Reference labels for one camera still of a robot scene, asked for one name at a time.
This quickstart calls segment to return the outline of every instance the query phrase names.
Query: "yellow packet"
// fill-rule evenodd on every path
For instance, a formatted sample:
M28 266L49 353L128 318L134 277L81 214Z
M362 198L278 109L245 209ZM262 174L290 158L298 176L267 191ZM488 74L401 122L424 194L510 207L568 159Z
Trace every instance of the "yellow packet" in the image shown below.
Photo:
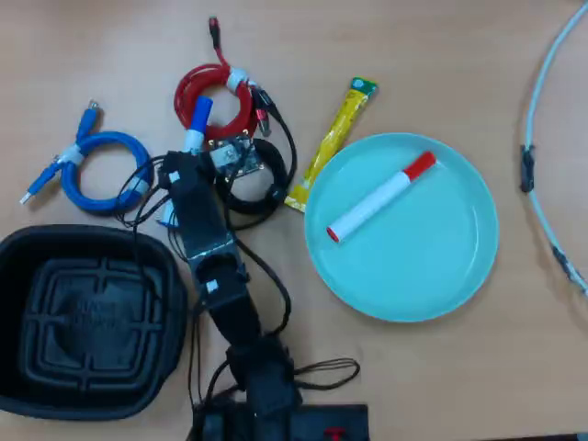
M286 205L302 212L306 210L306 201L314 181L331 158L341 149L357 115L376 91L378 91L378 84L373 81L360 76L351 80L345 101L339 108L331 128L322 139L319 150L312 158L311 165L306 170L302 182L290 190L284 201Z

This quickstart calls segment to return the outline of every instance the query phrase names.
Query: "coiled blue cable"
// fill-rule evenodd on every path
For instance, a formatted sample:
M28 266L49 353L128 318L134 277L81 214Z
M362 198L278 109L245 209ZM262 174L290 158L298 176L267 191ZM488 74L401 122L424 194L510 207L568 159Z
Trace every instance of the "coiled blue cable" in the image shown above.
M553 41L551 48L543 64L541 65L541 70L539 71L539 75L537 77L537 82L535 83L535 88L533 89L533 95L531 96L531 102L529 104L529 110L526 113L526 130L525 130L525 153L532 153L532 146L533 146L533 131L534 131L534 120L535 120L535 112L537 111L537 104L539 102L539 98L541 97L541 92L543 91L543 85L548 75L549 67L553 63L553 59L560 48L561 43L570 35L570 32L576 27L576 25L580 22L582 17L588 12L588 2L584 2L583 6L570 18L566 26L563 28L561 33L558 35L557 38ZM555 235L555 232L549 225L548 219L541 208L541 204L539 204L539 199L537 198L537 193L534 189L531 189L528 193L531 203L533 204L533 209L537 214L537 218L539 219L539 223L541 227L545 231L545 235L547 236L549 243L554 250L554 254L557 253L559 256L560 264L562 265L566 274L571 282L575 283L580 287L584 294L588 294L588 283L584 280L584 278L580 275L578 270L575 266L571 263L571 261L566 257L563 248L558 241L558 238Z
M28 188L27 194L20 200L25 204L31 197L35 196L40 190L52 180L57 172L62 171L62 188L67 197L80 209L95 214L110 214L115 211L129 211L139 201L142 196L151 188L153 183L153 168L144 166L150 161L150 156L145 147L126 133L119 131L102 131L90 134L90 131L96 125L100 108L94 101L85 110L77 135L75 144L68 147L61 155L40 174L40 176ZM110 143L120 143L127 147L135 157L137 168L141 171L128 185L119 198L110 199L91 199L82 194L77 184L78 167L88 154L93 152L101 145Z

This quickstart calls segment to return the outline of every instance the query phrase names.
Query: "black basket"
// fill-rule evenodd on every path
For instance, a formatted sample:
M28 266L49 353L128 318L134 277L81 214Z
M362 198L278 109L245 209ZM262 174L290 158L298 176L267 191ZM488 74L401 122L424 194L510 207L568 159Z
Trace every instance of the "black basket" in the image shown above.
M0 243L0 410L115 420L147 406L177 366L187 293L159 241L49 225Z

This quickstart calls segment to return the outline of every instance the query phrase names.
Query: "coiled red cable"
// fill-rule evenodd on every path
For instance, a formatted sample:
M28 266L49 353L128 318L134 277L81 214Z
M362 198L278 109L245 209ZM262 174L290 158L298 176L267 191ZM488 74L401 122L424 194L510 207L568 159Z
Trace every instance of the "coiled red cable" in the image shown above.
M188 129L194 113L196 100L204 91L211 87L226 87L227 80L231 75L231 66L227 63L222 55L219 23L216 18L209 22L212 42L219 57L220 64L210 63L192 69L177 85L174 97L174 108L177 117L182 125ZM248 130L253 135L257 128L257 117L255 115L254 101L251 96L248 84L241 82L235 91L239 98L241 108L237 116L226 126L207 126L206 139L219 140L229 138L243 133Z

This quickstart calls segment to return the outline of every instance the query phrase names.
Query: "wooden table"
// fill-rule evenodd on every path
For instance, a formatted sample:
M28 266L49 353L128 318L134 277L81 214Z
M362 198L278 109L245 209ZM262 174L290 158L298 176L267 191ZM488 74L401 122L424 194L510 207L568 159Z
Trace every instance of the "wooden table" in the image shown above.
M30 224L96 223L58 186L18 200L73 140L89 98L104 129L138 137L151 153L182 145L172 97L190 68L215 60L207 17L217 14L225 55L271 92L309 163L350 78L380 93L350 141L413 131L453 146L495 198L501 246L490 280L467 306L423 324L372 320L339 301L314 271L298 212L282 209L243 234L272 262L293 297L284 340L299 364L334 356L362 363L360 379L313 402L367 402L374 440L453 440L588 429L588 303L554 262L517 191L519 127L547 46L579 7L571 0L4 0L0 5L0 215L2 236ZM563 47L537 115L537 187L573 261L588 269L588 22ZM215 119L237 108L223 95ZM279 136L276 142L286 146ZM132 169L112 149L85 168L89 196L116 192ZM154 223L143 229L164 238ZM266 324L282 305L249 263ZM184 276L189 275L184 268ZM208 375L225 344L207 323ZM0 414L0 438L181 440L190 426L187 350L142 413L107 424ZM227 376L221 381L228 385Z

